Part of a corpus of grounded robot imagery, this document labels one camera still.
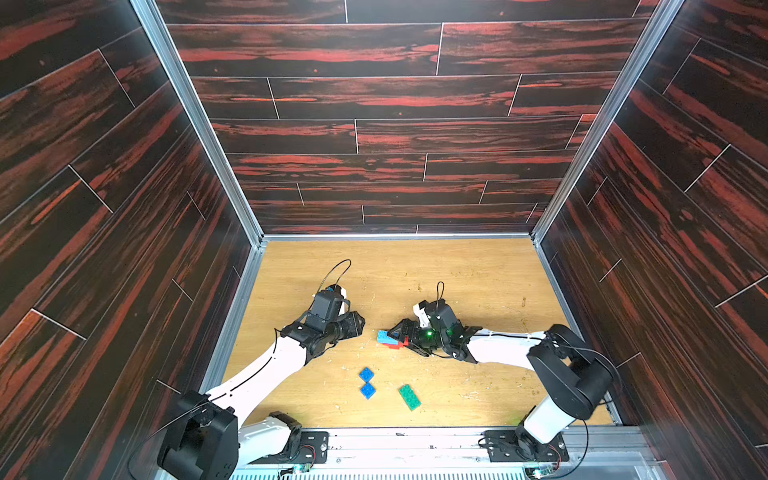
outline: green lego brick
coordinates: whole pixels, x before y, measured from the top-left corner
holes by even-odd
[[[422,401],[419,400],[419,397],[416,396],[410,385],[403,386],[398,392],[400,392],[400,396],[406,401],[406,405],[411,411],[416,410],[422,404]]]

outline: black cable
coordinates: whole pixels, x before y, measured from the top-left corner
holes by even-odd
[[[339,265],[341,265],[344,262],[349,262],[349,265],[347,265],[344,271],[341,272],[341,275],[339,275],[339,278],[336,279],[336,285],[339,284],[341,277],[344,276],[344,273],[346,273],[346,271],[349,270],[349,268],[352,266],[352,261],[349,258],[338,262],[331,270],[328,270],[328,273],[326,273],[326,277],[323,279],[322,282],[320,282],[320,286],[317,287],[318,292],[323,288],[323,284],[326,282],[326,280],[328,280],[328,277],[330,276],[331,272],[333,272],[336,268],[338,268]]]
[[[130,477],[131,477],[133,480],[137,480],[137,479],[136,479],[136,477],[134,477],[134,474],[133,474],[133,472],[131,472],[131,460],[133,460],[133,459],[134,459],[134,456],[136,455],[136,452],[138,452],[138,451],[139,451],[139,449],[140,449],[142,446],[144,446],[144,444],[145,444],[145,443],[149,442],[149,441],[150,441],[150,439],[152,439],[152,438],[153,438],[155,435],[157,435],[158,433],[160,433],[160,432],[162,432],[163,430],[165,430],[166,428],[168,428],[168,426],[170,426],[170,424],[171,424],[171,423],[173,423],[173,422],[176,422],[178,419],[180,419],[180,418],[182,418],[182,417],[184,417],[184,416],[187,416],[187,415],[189,415],[190,413],[192,413],[192,412],[194,412],[195,410],[198,410],[198,409],[200,409],[200,408],[202,408],[202,407],[204,407],[204,406],[208,405],[209,403],[215,402],[216,400],[220,399],[220,398],[221,398],[221,397],[223,397],[224,395],[219,395],[219,396],[218,396],[218,397],[216,397],[215,399],[211,399],[211,400],[208,400],[208,401],[206,401],[205,403],[201,403],[201,404],[200,404],[200,405],[198,405],[198,406],[194,406],[194,407],[192,407],[191,409],[189,409],[189,410],[187,410],[186,412],[182,413],[181,415],[179,415],[179,416],[178,416],[178,417],[176,417],[175,419],[173,419],[173,420],[171,420],[170,422],[166,423],[165,425],[161,426],[159,429],[155,430],[155,432],[154,432],[152,435],[149,435],[147,438],[145,438],[144,440],[142,440],[141,442],[139,442],[139,444],[138,444],[138,445],[136,445],[136,448],[135,448],[135,449],[133,449],[133,451],[131,452],[131,454],[128,456],[128,460],[125,462],[125,469],[126,469],[126,470],[128,470],[128,475],[129,475],[129,476],[130,476]]]
[[[569,472],[567,472],[567,473],[565,473],[563,475],[558,475],[556,477],[542,477],[542,478],[563,478],[563,477],[567,477],[571,473],[576,472],[576,469],[579,468],[579,466],[581,466],[581,463],[584,461],[584,457],[587,456],[587,450],[589,450],[589,427],[587,427],[587,421],[586,420],[582,420],[582,422],[584,422],[584,430],[587,432],[587,445],[584,447],[584,454],[581,456],[581,458],[579,459],[579,461],[576,464],[576,466],[573,467]]]

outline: wooden floor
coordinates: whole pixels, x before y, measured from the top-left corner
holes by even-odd
[[[263,353],[274,341],[273,327],[294,321],[327,271],[345,258],[353,264],[339,283],[366,319],[362,336],[288,378],[247,423],[280,410],[306,427],[516,425],[546,396],[526,369],[425,359],[376,342],[379,329],[415,319],[412,306],[434,300],[440,280],[466,326],[535,332],[566,324],[528,239],[270,242],[225,378]],[[359,391],[365,367],[376,374],[370,400]],[[422,401],[414,412],[397,391],[406,383]],[[611,423],[605,407],[591,423]]]

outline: mounting plate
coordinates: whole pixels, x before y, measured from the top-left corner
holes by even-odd
[[[536,452],[535,460],[527,460],[518,455],[517,436],[515,430],[487,430],[483,433],[485,442],[483,446],[488,450],[488,457],[491,459],[491,463],[496,462],[557,462],[558,453],[560,454],[561,462],[567,462],[570,460],[568,456],[568,450],[565,448],[565,442],[563,441],[563,434],[558,433],[549,445],[540,445]]]
[[[311,445],[315,449],[316,457],[314,464],[321,465],[328,460],[328,432],[305,432],[301,431],[301,441],[299,445]],[[302,446],[299,454],[290,462],[277,460],[276,455],[267,455],[252,461],[251,465],[292,465],[313,463],[312,450]]]

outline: blue lego brick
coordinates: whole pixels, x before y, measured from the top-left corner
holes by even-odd
[[[373,372],[371,372],[371,369],[366,367],[362,372],[360,372],[360,378],[363,380],[363,382],[368,383],[373,378]]]
[[[368,400],[370,400],[373,394],[376,393],[376,389],[374,389],[373,385],[371,385],[370,383],[366,383],[360,389],[360,393],[362,393],[363,396],[365,396]]]
[[[386,334],[386,330],[379,330],[378,341],[384,345],[397,345],[397,340],[389,338]]]

